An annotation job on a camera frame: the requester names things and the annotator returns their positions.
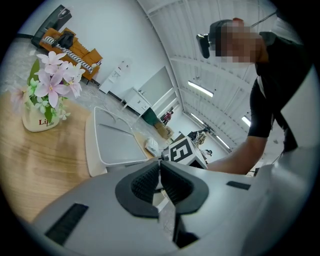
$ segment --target ear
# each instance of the ear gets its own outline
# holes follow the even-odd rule
[[[233,18],[232,19],[239,27],[244,27],[245,22],[243,19],[240,18]]]

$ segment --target gray floor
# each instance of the gray floor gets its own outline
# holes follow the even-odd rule
[[[37,49],[30,43],[29,39],[15,39],[0,67],[0,95],[8,90],[9,87],[25,86],[27,78],[30,74],[31,67],[36,60],[36,54],[47,54],[45,50]],[[142,118],[138,116],[129,107],[121,111],[123,104],[109,94],[105,94],[98,89],[96,85],[83,78],[81,81],[82,93],[76,100],[78,104],[84,108],[92,111],[94,107],[101,107],[120,116],[128,122],[134,132],[140,132],[146,138],[154,138],[158,144],[159,149],[167,147],[168,142],[163,139],[157,130],[147,124]],[[160,212],[159,224],[162,225],[165,235],[168,239],[172,239],[174,230],[175,207],[169,203]]]

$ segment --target flower pot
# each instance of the flower pot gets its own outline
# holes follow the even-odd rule
[[[44,114],[28,98],[22,110],[22,122],[24,127],[30,132],[42,132],[56,127],[59,123],[59,116],[53,116],[51,122],[48,122]]]

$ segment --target neck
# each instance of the neck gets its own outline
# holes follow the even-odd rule
[[[267,52],[267,46],[265,44],[265,41],[262,37],[258,39],[259,45],[260,45],[260,52],[259,55],[256,58],[256,63],[268,63],[269,62],[269,55]]]

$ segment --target bin lid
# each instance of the bin lid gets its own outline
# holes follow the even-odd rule
[[[148,160],[125,120],[100,107],[94,108],[94,116],[98,150],[106,166],[142,163]]]

